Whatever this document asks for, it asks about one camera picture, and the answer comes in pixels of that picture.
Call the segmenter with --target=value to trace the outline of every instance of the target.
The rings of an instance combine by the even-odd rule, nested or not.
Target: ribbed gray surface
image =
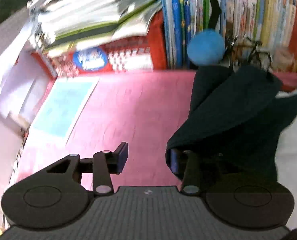
[[[282,227],[262,232],[229,227],[199,198],[181,195],[175,187],[120,187],[65,228],[30,232],[13,227],[0,240],[278,240],[285,234]]]

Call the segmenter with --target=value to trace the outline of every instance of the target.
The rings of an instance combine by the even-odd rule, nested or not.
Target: pink desk surface
[[[17,181],[71,153],[92,157],[129,143],[124,171],[112,175],[119,186],[180,185],[165,163],[166,143],[186,120],[195,72],[103,74],[65,147],[36,143],[29,135]],[[91,189],[92,176],[82,185]]]

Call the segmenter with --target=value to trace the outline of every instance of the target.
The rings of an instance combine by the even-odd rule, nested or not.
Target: black fabric
[[[196,72],[188,119],[167,143],[201,157],[222,153],[245,171],[277,180],[275,152],[281,131],[297,115],[297,95],[275,98],[282,82],[251,65],[236,73],[221,66]]]

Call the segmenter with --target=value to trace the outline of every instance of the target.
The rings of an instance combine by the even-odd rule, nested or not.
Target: blue ball
[[[188,58],[196,66],[217,64],[224,53],[224,38],[212,29],[197,34],[187,46]]]

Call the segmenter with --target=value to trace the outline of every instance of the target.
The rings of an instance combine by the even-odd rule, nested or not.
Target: cloth fold
[[[245,65],[236,73],[222,66],[196,72],[188,119],[167,143],[201,157],[221,153],[245,171],[277,180],[275,152],[281,131],[297,115],[297,95],[276,98],[282,82],[271,73]]]

